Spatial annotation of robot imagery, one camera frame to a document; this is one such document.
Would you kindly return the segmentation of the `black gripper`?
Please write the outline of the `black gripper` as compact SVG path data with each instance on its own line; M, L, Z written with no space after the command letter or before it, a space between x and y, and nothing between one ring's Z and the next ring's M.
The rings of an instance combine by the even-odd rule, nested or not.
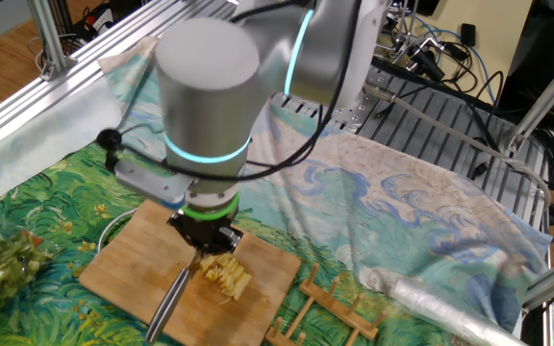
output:
M236 214L232 211L215 220L200 220L179 211L169 217L167 224L199 253L232 254L243 237L243 232L232 226Z

